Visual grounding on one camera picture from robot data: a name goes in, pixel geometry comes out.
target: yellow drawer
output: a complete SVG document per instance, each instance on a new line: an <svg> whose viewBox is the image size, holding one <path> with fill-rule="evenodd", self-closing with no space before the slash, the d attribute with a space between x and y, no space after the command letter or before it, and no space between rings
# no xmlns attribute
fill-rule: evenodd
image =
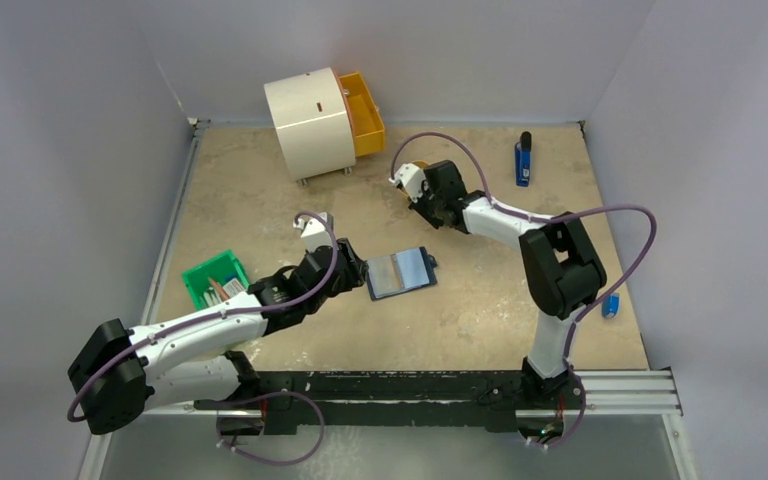
<svg viewBox="0 0 768 480"><path fill-rule="evenodd" d="M346 105L352 124L355 140L355 157L369 155L384 150L386 140L384 123L378 113L378 107L372 101L369 88L360 72L339 77L343 92L346 93Z"/></svg>

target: small blue object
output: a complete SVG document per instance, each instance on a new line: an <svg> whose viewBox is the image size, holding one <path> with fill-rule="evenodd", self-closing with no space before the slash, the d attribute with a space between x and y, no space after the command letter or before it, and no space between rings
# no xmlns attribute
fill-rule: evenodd
<svg viewBox="0 0 768 480"><path fill-rule="evenodd" d="M514 146L516 181L520 187L527 187L531 181L531 132L522 132L519 143Z"/></svg>
<svg viewBox="0 0 768 480"><path fill-rule="evenodd" d="M620 294L612 293L610 297L602 302L602 316L605 318L614 318L620 311Z"/></svg>

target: metal frame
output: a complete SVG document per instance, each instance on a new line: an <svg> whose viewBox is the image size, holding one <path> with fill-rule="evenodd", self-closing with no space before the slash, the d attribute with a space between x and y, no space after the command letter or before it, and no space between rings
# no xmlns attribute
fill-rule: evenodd
<svg viewBox="0 0 768 480"><path fill-rule="evenodd" d="M148 297L143 308L141 325L150 324L157 315L157 299L163 294L166 284L169 259L174 249L178 226L184 212L195 162L201 150L205 131L213 126L210 120L197 120L194 124L193 139L184 167L184 174L175 199L173 212L166 230L157 264L149 286ZM681 403L673 380L672 372L640 370L593 370L579 371L587 392L587 415L660 415L669 439L676 470L682 480L697 480L698 475L690 451L687 432L682 420ZM145 412L143 415L215 416L219 412L195 410L192 402L168 405ZM554 414L548 410L518 410L518 418L545 417ZM259 410L222 411L223 416L260 418ZM92 436L84 455L78 475L79 480L101 478L105 458L113 434Z"/></svg>

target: tan surface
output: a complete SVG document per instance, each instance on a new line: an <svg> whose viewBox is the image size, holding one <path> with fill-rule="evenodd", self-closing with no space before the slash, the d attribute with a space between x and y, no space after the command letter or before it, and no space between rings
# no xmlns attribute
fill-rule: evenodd
<svg viewBox="0 0 768 480"><path fill-rule="evenodd" d="M537 308L525 285L519 252L475 235L434 230L407 209L389 185L395 148L422 127L388 129L388 149L361 158L354 174L312 178L306 188L287 174L272 129L215 127L205 134L187 197L157 320L194 310L181 272L232 249L251 280L297 263L304 247L291 228L301 209L335 216L361 258L424 245L437 258L439 284L372 302L364 287L329 299L299 326L243 346L256 369L517 369L534 339ZM436 128L469 146L500 200L558 214L601 204L577 126L529 128L534 176L528 188L513 178L513 145L522 128ZM455 161L467 188L480 188L469 160L442 139L420 139L401 160ZM620 273L604 216L585 220L609 282ZM578 368L647 368L628 292L620 314L598 311L583 321L573 360Z"/></svg>

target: white cylindrical drawer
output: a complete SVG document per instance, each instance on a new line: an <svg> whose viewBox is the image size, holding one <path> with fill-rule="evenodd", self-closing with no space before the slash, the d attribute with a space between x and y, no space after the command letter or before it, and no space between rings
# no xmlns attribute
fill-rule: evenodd
<svg viewBox="0 0 768 480"><path fill-rule="evenodd" d="M290 178L354 166L351 118L332 69L267 83L263 89Z"/></svg>

